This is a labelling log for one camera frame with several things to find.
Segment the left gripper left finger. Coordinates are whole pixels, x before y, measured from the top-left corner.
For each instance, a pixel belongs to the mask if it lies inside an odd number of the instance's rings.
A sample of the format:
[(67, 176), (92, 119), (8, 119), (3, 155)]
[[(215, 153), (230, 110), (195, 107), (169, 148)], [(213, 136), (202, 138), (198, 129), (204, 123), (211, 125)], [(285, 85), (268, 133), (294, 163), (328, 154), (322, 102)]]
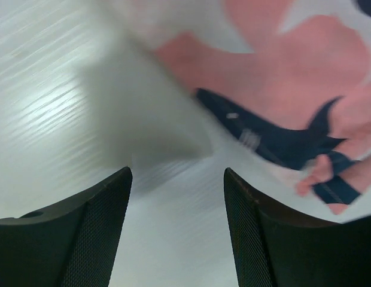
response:
[(0, 219), (0, 286), (108, 286), (131, 186), (124, 167), (57, 203)]

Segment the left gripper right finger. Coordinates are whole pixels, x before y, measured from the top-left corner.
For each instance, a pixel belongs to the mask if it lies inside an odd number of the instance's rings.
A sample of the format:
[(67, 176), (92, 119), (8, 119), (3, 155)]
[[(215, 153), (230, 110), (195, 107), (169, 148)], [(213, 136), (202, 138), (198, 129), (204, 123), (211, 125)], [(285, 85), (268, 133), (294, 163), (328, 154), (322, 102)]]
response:
[(371, 216), (336, 223), (301, 213), (229, 168), (224, 200), (239, 286), (371, 286)]

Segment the pink shark print shorts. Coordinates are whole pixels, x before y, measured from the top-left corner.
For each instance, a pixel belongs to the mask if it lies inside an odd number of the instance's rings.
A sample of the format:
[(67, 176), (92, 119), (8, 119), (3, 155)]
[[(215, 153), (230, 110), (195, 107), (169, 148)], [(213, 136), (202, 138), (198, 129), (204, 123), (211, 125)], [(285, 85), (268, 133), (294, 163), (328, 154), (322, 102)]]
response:
[(371, 215), (371, 1), (123, 1), (132, 32), (296, 206)]

